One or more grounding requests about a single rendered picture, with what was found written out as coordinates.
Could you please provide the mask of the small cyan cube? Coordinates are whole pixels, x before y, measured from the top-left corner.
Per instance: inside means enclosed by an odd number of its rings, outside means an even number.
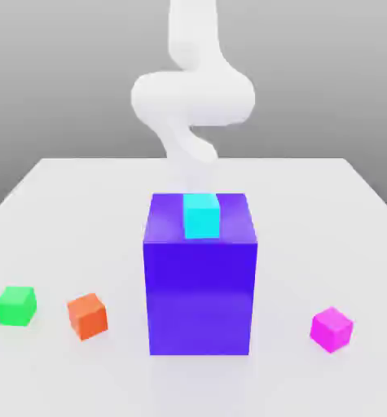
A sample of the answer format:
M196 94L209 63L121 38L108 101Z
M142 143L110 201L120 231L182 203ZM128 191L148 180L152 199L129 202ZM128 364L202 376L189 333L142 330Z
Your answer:
M183 195L183 227L186 239L218 239L220 204L213 193Z

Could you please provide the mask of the small orange cube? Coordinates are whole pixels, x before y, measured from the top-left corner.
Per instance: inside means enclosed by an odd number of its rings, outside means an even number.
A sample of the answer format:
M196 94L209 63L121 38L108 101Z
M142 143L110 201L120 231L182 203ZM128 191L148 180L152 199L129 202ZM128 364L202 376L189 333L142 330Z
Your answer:
M95 293L80 296L67 304L73 330L80 340L87 340L108 329L106 307Z

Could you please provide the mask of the small magenta cube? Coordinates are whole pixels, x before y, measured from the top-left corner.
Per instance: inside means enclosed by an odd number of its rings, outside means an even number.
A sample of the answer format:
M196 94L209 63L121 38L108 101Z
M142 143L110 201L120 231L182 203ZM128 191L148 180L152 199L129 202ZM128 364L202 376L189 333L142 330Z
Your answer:
M346 346L354 329L354 322L334 307L316 314L311 323L310 338L329 353Z

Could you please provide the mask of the small green cube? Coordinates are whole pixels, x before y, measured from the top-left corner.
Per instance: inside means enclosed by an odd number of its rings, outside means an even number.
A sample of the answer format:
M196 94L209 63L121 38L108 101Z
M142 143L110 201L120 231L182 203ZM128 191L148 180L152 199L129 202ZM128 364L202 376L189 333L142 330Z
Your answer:
M7 286L0 295L0 324L26 327L37 311L33 287Z

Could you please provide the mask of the large purple box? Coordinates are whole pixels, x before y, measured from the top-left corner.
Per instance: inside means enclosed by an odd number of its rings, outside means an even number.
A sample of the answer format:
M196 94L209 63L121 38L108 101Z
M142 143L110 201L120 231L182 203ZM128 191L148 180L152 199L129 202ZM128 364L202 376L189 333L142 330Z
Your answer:
M243 194L220 194L220 236L186 239L183 197L152 196L143 238L152 355L246 355L257 236Z

